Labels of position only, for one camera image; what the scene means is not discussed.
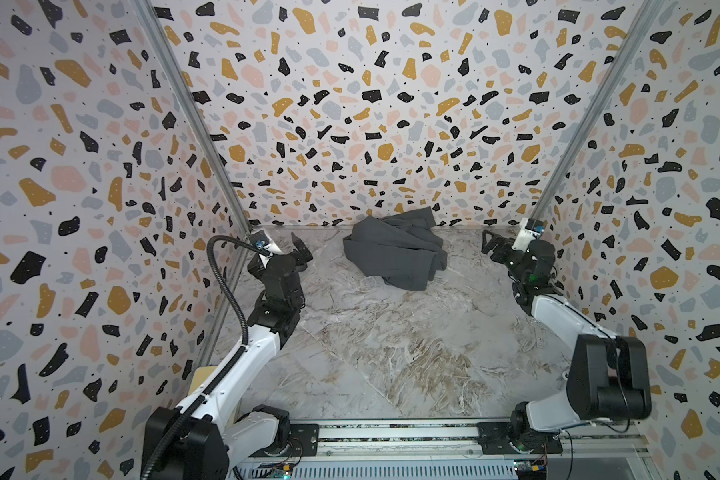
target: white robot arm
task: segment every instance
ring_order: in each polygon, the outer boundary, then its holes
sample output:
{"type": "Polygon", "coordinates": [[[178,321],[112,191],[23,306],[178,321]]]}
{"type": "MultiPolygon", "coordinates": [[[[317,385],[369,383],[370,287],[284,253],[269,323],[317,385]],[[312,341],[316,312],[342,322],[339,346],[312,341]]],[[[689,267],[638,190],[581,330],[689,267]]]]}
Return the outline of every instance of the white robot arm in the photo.
{"type": "Polygon", "coordinates": [[[554,247],[539,240],[543,231],[538,220],[523,218],[514,242],[495,234],[489,242],[483,233],[482,252],[506,265],[515,301],[574,352],[563,390],[515,407],[510,437],[526,444],[586,422],[629,421],[651,411],[643,343],[592,322],[557,291],[550,274],[554,247]]]}
{"type": "Polygon", "coordinates": [[[228,236],[209,240],[211,269],[241,321],[242,335],[203,384],[173,410],[158,408],[147,420],[142,480],[226,478],[230,465],[260,449],[272,456],[286,451],[290,420],[284,410],[258,406],[225,428],[253,379],[290,338],[305,305],[298,273],[306,269],[312,254],[296,236],[292,241],[296,250],[284,254],[264,230],[251,235],[252,245],[228,236]],[[216,265],[217,241],[258,253],[248,271],[264,283],[264,291],[247,321],[216,265]]]}

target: enclosure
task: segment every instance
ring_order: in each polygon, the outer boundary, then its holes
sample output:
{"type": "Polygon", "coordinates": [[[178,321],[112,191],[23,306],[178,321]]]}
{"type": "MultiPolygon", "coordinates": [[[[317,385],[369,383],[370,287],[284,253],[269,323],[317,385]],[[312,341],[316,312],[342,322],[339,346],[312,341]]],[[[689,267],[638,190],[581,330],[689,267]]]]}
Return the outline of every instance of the enclosure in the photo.
{"type": "MultiPolygon", "coordinates": [[[[138,478],[145,421],[240,335],[206,242],[260,228],[315,258],[240,412],[506,417],[572,353],[480,252],[525,217],[646,345],[660,478],[720,478],[720,2],[0,2],[0,479],[138,478]],[[347,259],[421,208],[426,290],[347,259]]],[[[243,251],[216,258],[247,314],[243,251]]]]}

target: marble surface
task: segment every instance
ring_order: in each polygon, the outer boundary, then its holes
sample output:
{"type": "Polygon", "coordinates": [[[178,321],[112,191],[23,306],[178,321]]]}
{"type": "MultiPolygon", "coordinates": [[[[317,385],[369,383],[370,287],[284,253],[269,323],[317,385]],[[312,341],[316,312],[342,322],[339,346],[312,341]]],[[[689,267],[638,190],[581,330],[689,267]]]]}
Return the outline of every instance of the marble surface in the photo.
{"type": "MultiPolygon", "coordinates": [[[[301,274],[307,305],[296,332],[241,412],[265,403],[293,418],[508,416],[561,388],[572,352],[512,300],[506,268],[480,253],[481,230],[433,231],[448,268],[426,291],[407,292],[345,258],[350,230],[270,230],[285,251],[296,233],[315,259],[301,274]]],[[[243,271],[235,296],[245,314],[261,290],[243,271]]],[[[239,338],[230,310],[212,362],[239,338]]]]}

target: gray cloth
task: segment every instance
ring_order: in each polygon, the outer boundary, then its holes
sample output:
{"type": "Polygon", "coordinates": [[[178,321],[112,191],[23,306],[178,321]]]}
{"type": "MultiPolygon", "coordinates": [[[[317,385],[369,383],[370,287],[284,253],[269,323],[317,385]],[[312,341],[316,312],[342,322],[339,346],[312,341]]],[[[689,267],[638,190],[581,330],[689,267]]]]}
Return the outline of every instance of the gray cloth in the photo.
{"type": "Polygon", "coordinates": [[[429,207],[381,220],[369,216],[344,239],[344,253],[365,276],[380,276],[404,290],[425,290],[448,260],[442,238],[429,230],[432,226],[429,207]]]}

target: terrazzo wallpaper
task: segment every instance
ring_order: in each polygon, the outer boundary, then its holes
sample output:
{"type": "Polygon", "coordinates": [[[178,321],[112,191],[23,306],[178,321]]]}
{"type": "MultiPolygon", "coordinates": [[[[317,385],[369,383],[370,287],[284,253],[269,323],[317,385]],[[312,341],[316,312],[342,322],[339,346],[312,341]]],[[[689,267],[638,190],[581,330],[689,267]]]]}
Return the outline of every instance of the terrazzo wallpaper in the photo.
{"type": "Polygon", "coordinates": [[[720,2],[665,4],[547,233],[568,296],[646,344],[662,476],[720,480],[720,2]]]}
{"type": "Polygon", "coordinates": [[[129,8],[0,2],[0,480],[137,478],[220,300],[228,207],[129,8]]]}
{"type": "Polygon", "coordinates": [[[639,0],[154,0],[250,221],[538,199],[639,0]]]}

